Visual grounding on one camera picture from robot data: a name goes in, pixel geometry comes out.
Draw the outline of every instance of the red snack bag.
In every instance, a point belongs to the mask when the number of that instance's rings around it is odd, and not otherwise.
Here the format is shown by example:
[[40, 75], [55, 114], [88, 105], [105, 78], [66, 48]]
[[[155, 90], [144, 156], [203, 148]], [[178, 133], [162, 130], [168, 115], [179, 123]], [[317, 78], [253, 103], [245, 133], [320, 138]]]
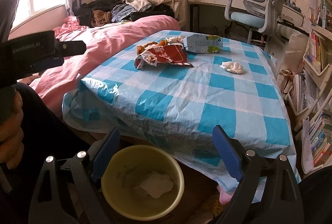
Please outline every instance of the red snack bag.
[[144, 64], [157, 66], [159, 63], [169, 63], [192, 67], [193, 65], [187, 63], [187, 53], [182, 49], [183, 47], [181, 44], [149, 48], [136, 57], [134, 66], [136, 69], [141, 69]]

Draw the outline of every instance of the pink blanket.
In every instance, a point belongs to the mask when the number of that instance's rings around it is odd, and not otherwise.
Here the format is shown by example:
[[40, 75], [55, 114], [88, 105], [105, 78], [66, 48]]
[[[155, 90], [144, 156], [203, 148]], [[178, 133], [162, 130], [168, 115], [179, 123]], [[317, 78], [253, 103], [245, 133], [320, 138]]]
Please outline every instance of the pink blanket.
[[60, 41], [82, 40], [87, 51], [66, 59], [62, 66], [48, 69], [30, 86], [57, 116], [61, 116], [63, 96], [77, 86], [79, 75], [87, 75], [119, 51], [161, 30], [180, 30], [180, 27], [175, 19], [164, 15], [98, 28], [80, 26], [76, 17], [69, 16], [65, 24], [54, 29], [55, 37]]

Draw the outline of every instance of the window sill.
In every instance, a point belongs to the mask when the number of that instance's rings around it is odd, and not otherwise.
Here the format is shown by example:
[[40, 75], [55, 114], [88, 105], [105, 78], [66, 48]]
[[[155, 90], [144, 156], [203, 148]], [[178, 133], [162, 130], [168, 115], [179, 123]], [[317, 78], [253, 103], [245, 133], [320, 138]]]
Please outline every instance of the window sill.
[[49, 12], [49, 11], [52, 11], [52, 10], [54, 10], [54, 9], [56, 9], [56, 8], [59, 8], [59, 7], [61, 7], [61, 6], [64, 6], [64, 4], [59, 4], [59, 5], [54, 6], [54, 7], [52, 7], [52, 8], [48, 8], [48, 9], [46, 9], [46, 10], [39, 11], [39, 12], [36, 13], [34, 16], [29, 17], [28, 19], [24, 20], [23, 22], [21, 22], [21, 23], [18, 24], [17, 26], [13, 27], [13, 28], [11, 29], [11, 31], [10, 31], [9, 34], [13, 33], [13, 32], [14, 32], [15, 30], [17, 30], [19, 27], [23, 26], [25, 23], [28, 23], [28, 22], [31, 21], [32, 19], [34, 19], [34, 18], [36, 18], [36, 17], [38, 17], [38, 16], [40, 16], [40, 15], [42, 15], [42, 14], [44, 14], [44, 13], [47, 13], [47, 12]]

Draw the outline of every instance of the black pants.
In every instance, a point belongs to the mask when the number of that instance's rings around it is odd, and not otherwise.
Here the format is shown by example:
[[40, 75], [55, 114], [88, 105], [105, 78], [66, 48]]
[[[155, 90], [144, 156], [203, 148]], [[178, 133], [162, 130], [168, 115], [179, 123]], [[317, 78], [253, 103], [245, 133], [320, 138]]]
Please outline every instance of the black pants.
[[29, 86], [18, 83], [14, 86], [23, 101], [24, 133], [23, 158], [15, 170], [2, 170], [13, 190], [7, 194], [0, 186], [0, 223], [27, 223], [29, 206], [40, 169], [47, 156], [57, 159], [73, 157], [89, 145], [73, 134], [43, 103]]

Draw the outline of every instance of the blue chair seat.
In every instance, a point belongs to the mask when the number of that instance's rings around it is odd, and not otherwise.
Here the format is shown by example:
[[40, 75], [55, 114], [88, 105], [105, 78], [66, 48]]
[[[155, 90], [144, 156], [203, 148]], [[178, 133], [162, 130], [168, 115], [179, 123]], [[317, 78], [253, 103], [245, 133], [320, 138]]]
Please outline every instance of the blue chair seat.
[[262, 28], [264, 26], [264, 22], [265, 22], [264, 19], [262, 19], [258, 16], [254, 16], [251, 14], [238, 13], [238, 12], [231, 12], [230, 18], [233, 21], [237, 21], [237, 22], [243, 23], [245, 25], [258, 28], [258, 29]]

